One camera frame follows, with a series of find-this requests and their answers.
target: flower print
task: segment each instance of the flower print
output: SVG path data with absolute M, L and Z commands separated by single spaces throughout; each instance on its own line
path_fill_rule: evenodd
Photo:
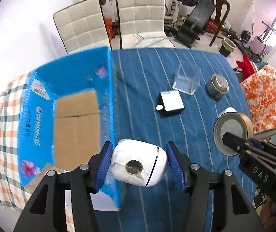
M 107 76 L 107 69 L 102 67 L 95 70 L 95 74 L 98 75 L 101 79 Z
M 28 162 L 27 160 L 22 161 L 21 172 L 26 178 L 37 175 L 40 173 L 40 168 L 35 167 L 33 162 Z
M 241 83 L 254 132 L 276 128 L 276 69 L 266 65 Z

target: blue plastic box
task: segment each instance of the blue plastic box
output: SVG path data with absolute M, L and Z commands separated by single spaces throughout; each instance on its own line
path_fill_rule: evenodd
M 96 90 L 99 109 L 100 148 L 106 141 L 111 141 L 115 146 L 113 65 L 108 47 L 74 53 L 32 72 L 25 90 L 18 128 L 19 174 L 23 186 L 47 163 L 54 165 L 53 128 L 57 99 L 93 89 Z M 95 202 L 108 196 L 115 209 L 120 208 L 119 184 L 108 174 L 101 189 L 105 197 Z M 99 210 L 112 209 L 103 207 Z

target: metal tin can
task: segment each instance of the metal tin can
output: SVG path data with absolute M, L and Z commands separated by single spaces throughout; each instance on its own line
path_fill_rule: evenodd
M 209 95 L 215 99 L 220 99 L 221 96 L 226 94 L 229 90 L 227 80 L 219 74 L 212 75 L 211 79 L 206 85 L 206 88 Z
M 243 113 L 227 112 L 219 116 L 213 130 L 215 146 L 222 154 L 234 156 L 237 152 L 223 143 L 223 135 L 226 132 L 230 132 L 244 140 L 249 140 L 254 135 L 254 128 L 249 117 Z

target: clear acrylic box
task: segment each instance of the clear acrylic box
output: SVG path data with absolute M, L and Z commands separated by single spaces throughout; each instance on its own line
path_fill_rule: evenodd
M 200 85 L 200 67 L 189 61 L 180 61 L 172 88 L 193 95 Z

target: wooden chair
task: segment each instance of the wooden chair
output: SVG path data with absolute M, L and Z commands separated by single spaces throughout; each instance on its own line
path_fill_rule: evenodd
M 222 19 L 220 19 L 221 14 L 222 14 L 222 8 L 223 8 L 224 4 L 227 5 L 227 10 L 226 10 L 224 16 L 222 17 Z M 216 14 L 215 14 L 215 18 L 211 19 L 211 21 L 216 25 L 217 28 L 213 28 L 213 27 L 209 26 L 215 31 L 215 34 L 210 43 L 210 46 L 212 46 L 212 44 L 214 43 L 214 41 L 217 38 L 217 35 L 219 34 L 220 31 L 224 31 L 229 34 L 235 34 L 235 32 L 232 32 L 230 30 L 228 31 L 222 27 L 223 23 L 225 22 L 225 20 L 228 16 L 229 11 L 230 11 L 230 3 L 227 2 L 227 0 L 216 0 Z

